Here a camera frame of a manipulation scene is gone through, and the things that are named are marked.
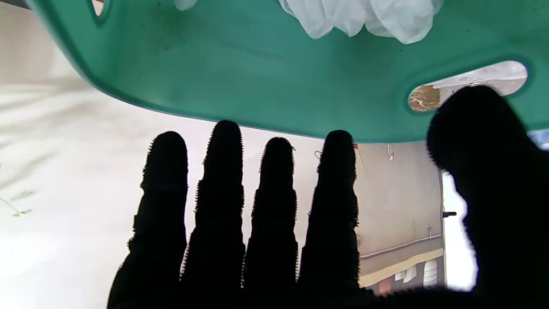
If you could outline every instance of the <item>green plastic tray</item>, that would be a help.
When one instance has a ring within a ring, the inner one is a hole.
[[[277,0],[27,0],[97,89],[156,111],[357,142],[423,140],[432,112],[416,87],[504,60],[522,62],[509,96],[529,129],[549,127],[549,1],[446,0],[421,42],[363,29],[310,39]]]

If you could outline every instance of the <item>silhouette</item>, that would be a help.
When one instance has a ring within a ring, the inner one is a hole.
[[[498,134],[486,138],[489,131]],[[238,125],[224,120],[208,145],[196,227],[184,258],[186,147],[174,132],[154,140],[130,254],[116,274],[108,308],[385,308],[524,301],[518,287],[533,282],[543,266],[536,257],[543,216],[535,211],[549,187],[549,152],[538,149],[507,102],[483,86],[459,90],[439,108],[427,147],[435,164],[453,175],[468,204],[464,223],[479,266],[471,293],[438,286],[375,297],[359,287],[355,154],[352,136],[341,130],[324,142],[299,276],[293,149],[281,137],[265,147],[245,252],[242,138]],[[523,233],[511,230],[516,224],[524,226]],[[544,288],[531,285],[529,301]]]

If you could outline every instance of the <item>white wall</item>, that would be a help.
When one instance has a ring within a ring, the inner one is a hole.
[[[0,308],[101,308],[127,254],[141,170],[151,139],[178,131],[189,149],[187,233],[194,227],[212,122],[140,109],[81,80],[29,10],[0,3]],[[296,148],[300,246],[322,140],[242,129],[244,239],[263,147],[273,136]]]

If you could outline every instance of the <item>black glove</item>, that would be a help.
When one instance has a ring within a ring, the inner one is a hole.
[[[531,216],[526,207],[542,204],[549,155],[486,87],[456,92],[433,117],[427,143],[468,203],[464,222],[480,269],[472,293],[438,287],[374,297],[359,288],[355,155],[345,131],[331,132],[324,143],[299,277],[292,146],[280,137],[265,147],[245,252],[242,139],[238,125],[225,120],[215,126],[204,159],[185,257],[187,150],[174,132],[154,140],[130,254],[113,282],[108,308],[440,306],[498,302],[498,293],[507,302],[523,300],[517,285],[542,269],[535,256],[542,216]],[[511,229],[521,223],[527,228]]]

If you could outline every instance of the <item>hook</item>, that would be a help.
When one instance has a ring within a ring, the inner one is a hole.
[[[387,144],[387,152],[389,153],[389,161],[392,161],[395,154],[391,151],[391,144]]]

